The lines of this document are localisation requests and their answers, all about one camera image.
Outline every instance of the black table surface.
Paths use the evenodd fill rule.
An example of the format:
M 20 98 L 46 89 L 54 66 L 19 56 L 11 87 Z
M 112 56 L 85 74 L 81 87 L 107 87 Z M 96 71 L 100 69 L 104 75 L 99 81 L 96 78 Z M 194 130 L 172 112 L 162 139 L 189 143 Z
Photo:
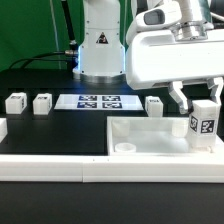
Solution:
M 208 97 L 203 85 L 184 91 L 191 98 Z M 28 107 L 20 116 L 5 114 L 4 100 L 12 92 L 28 95 Z M 0 144 L 1 153 L 105 155 L 107 116 L 146 116 L 144 112 L 54 110 L 48 116 L 34 116 L 32 100 L 46 92 L 52 93 L 53 104 L 62 93 L 138 95 L 142 103 L 147 95 L 160 96 L 166 102 L 164 113 L 178 114 L 166 88 L 133 91 L 126 83 L 75 82 L 67 71 L 6 70 L 0 73 L 0 115 L 7 117 L 9 134 Z M 220 121 L 218 132 L 224 136 L 223 109 Z M 0 182 L 2 224 L 221 224 L 223 208 L 224 184 Z

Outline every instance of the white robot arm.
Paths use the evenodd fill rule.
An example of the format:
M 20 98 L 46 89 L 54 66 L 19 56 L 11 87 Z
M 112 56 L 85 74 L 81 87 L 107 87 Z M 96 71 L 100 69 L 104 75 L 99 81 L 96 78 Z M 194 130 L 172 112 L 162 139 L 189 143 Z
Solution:
M 177 6 L 175 12 L 168 9 L 174 2 L 180 12 Z M 180 113 L 190 113 L 187 139 L 196 148 L 215 144 L 223 89 L 224 30 L 212 30 L 209 4 L 207 0 L 148 0 L 146 12 L 133 10 L 137 16 L 127 35 L 127 83 L 133 89 L 168 87 Z M 147 13 L 158 9 L 164 17 L 176 18 L 165 25 L 158 16 L 157 20 L 149 16 L 157 23 L 146 23 Z M 191 102 L 181 91 L 183 85 L 198 83 L 207 83 L 210 100 Z
M 133 89 L 164 87 L 173 81 L 182 81 L 184 85 L 204 83 L 224 75 L 224 30 L 207 30 L 212 28 L 208 26 L 211 16 L 207 0 L 177 0 L 176 3 L 182 17 L 179 20 L 177 16 L 178 22 L 174 25 L 171 23 L 159 30 L 154 29 L 156 25 L 140 26 L 138 19 L 144 23 L 140 13 L 130 26 L 126 76 Z
M 124 77 L 124 47 L 120 43 L 119 0 L 83 0 L 84 41 L 74 78 L 96 83 Z

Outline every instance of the white platform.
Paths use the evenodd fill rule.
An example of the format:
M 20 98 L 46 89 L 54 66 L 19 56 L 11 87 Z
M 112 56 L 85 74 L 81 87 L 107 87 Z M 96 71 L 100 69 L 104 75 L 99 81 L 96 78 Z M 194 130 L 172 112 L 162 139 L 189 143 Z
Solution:
M 224 143 L 218 137 L 212 149 L 191 151 L 184 139 L 170 136 L 176 118 L 161 118 L 163 126 L 158 120 L 149 125 L 152 118 L 125 118 L 130 136 L 119 139 L 111 131 L 114 119 L 124 118 L 108 117 L 109 156 L 0 155 L 0 181 L 224 183 Z M 136 144 L 136 153 L 115 152 L 115 144 L 124 140 Z

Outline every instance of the black cable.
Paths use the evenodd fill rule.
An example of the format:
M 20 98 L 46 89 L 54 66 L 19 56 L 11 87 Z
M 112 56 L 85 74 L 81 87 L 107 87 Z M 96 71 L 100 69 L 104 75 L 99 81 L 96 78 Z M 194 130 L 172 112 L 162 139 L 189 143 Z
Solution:
M 64 61 L 64 62 L 67 62 L 67 60 L 61 60 L 61 59 L 44 59 L 44 58 L 23 58 L 23 59 L 20 59 L 20 60 L 17 60 L 15 62 L 13 62 L 10 66 L 9 66 L 9 69 L 12 69 L 12 67 L 19 63 L 19 62 L 22 62 L 22 61 L 29 61 L 29 60 L 32 60 L 32 61 Z
M 75 40 L 75 34 L 73 31 L 72 20 L 71 20 L 68 2 L 67 2 L 67 0 L 61 0 L 61 4 L 62 4 L 63 11 L 64 11 L 65 22 L 66 22 L 66 27 L 67 27 L 67 31 L 68 31 L 68 37 L 70 40 L 70 44 L 69 44 L 70 49 L 77 50 L 78 44 L 76 43 L 76 40 Z
M 49 57 L 49 56 L 55 56 L 55 55 L 65 55 L 64 51 L 56 51 L 56 52 L 50 52 L 50 53 L 45 53 L 45 54 L 39 54 L 36 55 L 33 58 L 44 58 L 44 57 Z M 30 64 L 33 61 L 33 58 L 28 59 L 22 66 L 21 68 L 24 69 L 28 64 Z

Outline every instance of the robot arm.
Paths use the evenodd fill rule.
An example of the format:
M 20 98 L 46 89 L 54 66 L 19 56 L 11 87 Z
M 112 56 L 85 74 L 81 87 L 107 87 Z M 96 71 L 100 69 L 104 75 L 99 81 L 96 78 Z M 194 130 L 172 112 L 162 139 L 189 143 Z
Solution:
M 221 93 L 223 89 L 223 78 L 211 78 L 207 80 L 208 89 L 211 90 L 210 100 L 214 102 L 217 106 L 221 106 Z M 183 83 L 181 81 L 171 82 L 168 86 L 168 91 L 170 96 L 179 105 L 181 114 L 192 113 L 194 108 L 190 100 L 186 98 L 181 89 L 183 88 Z
M 133 89 L 168 87 L 174 81 L 206 83 L 224 75 L 224 30 L 206 30 L 211 19 L 207 0 L 173 2 L 179 3 L 182 17 L 169 29 L 146 25 L 147 12 L 138 14 L 129 28 L 126 78 Z

